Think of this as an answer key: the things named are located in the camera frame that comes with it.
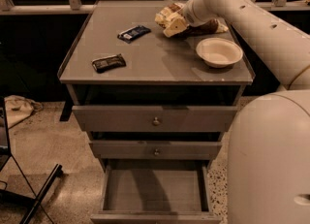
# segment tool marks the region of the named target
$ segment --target white cloth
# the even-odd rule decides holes
[[[43,109],[41,103],[21,96],[8,96],[5,98],[8,128],[17,125],[20,121],[28,118],[33,112]]]

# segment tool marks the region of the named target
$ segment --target concrete floor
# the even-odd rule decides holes
[[[242,107],[252,98],[242,98]],[[56,164],[64,175],[53,183],[43,207],[53,223],[92,223],[90,216],[99,210],[104,181],[103,169],[93,156],[88,137],[81,132],[73,115],[60,122],[64,103],[43,103],[44,109],[10,129],[13,155],[36,192]],[[227,223],[227,149],[230,133],[208,173],[212,210]],[[15,161],[11,158],[0,174],[7,189],[33,197]],[[18,223],[22,208],[0,206],[0,223]],[[39,208],[31,223],[52,223]]]

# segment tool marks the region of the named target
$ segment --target white bowl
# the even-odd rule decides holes
[[[196,52],[207,65],[215,68],[232,65],[240,61],[243,56],[240,46],[221,38],[208,38],[200,41]]]

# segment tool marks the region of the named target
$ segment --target desk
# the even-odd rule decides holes
[[[154,18],[169,3],[99,2],[59,70],[106,173],[95,223],[219,223],[206,173],[254,73],[245,56],[224,69],[197,56],[199,41],[233,40],[232,32],[166,38]],[[151,33],[131,44],[117,39],[138,24]],[[126,67],[94,71],[91,60],[117,53]]]

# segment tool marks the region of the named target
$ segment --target drawer handle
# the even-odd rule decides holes
[[[158,117],[154,117],[153,119],[153,125],[154,126],[159,126],[161,124],[160,120],[158,119]]]
[[[161,154],[161,151],[160,151],[160,149],[155,149],[154,150],[154,156],[159,156]]]

